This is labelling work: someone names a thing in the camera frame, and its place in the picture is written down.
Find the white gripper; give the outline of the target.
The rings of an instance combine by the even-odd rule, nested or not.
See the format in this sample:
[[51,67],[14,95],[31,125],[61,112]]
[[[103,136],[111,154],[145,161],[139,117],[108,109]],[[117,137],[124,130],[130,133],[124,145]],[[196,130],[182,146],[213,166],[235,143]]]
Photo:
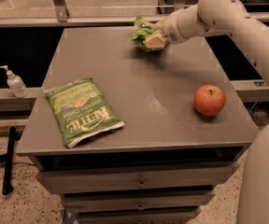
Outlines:
[[170,44],[186,42],[188,38],[181,34],[177,25],[177,19],[181,12],[182,9],[179,9],[171,13],[165,20],[154,23],[152,29],[155,32],[148,36],[143,41],[143,44],[148,49],[163,49],[166,45],[166,41]]

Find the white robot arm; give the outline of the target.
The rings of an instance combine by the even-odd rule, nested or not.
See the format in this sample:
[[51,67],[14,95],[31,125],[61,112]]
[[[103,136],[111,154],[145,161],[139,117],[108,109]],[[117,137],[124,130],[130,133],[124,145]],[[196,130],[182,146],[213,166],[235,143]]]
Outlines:
[[[269,27],[252,18],[239,0],[198,0],[152,25],[149,49],[195,36],[227,35],[269,87]],[[236,224],[269,224],[269,124],[260,130],[244,166]]]

